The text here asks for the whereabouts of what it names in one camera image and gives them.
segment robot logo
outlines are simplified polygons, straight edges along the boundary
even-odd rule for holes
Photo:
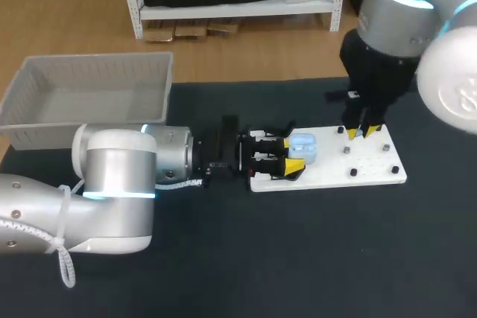
[[[477,87],[476,79],[469,79],[470,86],[459,86],[458,94],[461,96],[461,107],[467,112],[477,112]]]
[[[476,120],[477,79],[469,77],[453,87],[453,89],[445,85],[440,87],[439,98],[442,104],[448,111],[462,119]]]

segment black table surface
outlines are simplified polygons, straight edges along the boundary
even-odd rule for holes
[[[239,114],[259,127],[339,124],[323,94],[345,79],[174,84],[168,124]],[[417,93],[388,126],[403,185],[254,194],[242,182],[161,193],[154,236],[132,255],[0,257],[3,317],[477,317],[477,138]],[[9,149],[1,172],[74,185],[68,150]]]

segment white pegboard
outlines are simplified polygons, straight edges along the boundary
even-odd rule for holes
[[[223,4],[214,7],[146,7],[143,0],[126,0],[134,34],[142,39],[143,20],[207,19],[244,16],[274,16],[331,13],[329,30],[338,31],[343,0],[317,0],[286,4],[282,0],[257,1],[247,4]]]
[[[294,130],[293,133],[315,135],[318,152],[315,163],[307,165],[295,182],[271,180],[270,175],[256,174],[250,180],[252,191],[402,184],[407,180],[408,176],[385,125],[380,132],[373,133],[369,138],[358,137],[353,141],[348,139],[346,131],[338,133],[338,127],[302,128]],[[256,131],[251,135],[259,138],[263,137],[264,133]],[[385,144],[390,146],[387,152],[383,150]],[[350,148],[349,154],[344,152],[345,147]],[[394,166],[399,167],[398,174],[391,172]],[[354,168],[358,173],[352,177],[350,172]]]

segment wooden floor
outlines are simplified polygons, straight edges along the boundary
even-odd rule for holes
[[[0,0],[0,95],[26,56],[173,51],[175,82],[291,80],[345,75],[338,33],[320,16],[250,19],[231,39],[147,44],[134,39],[125,0]],[[0,140],[0,156],[7,142]]]

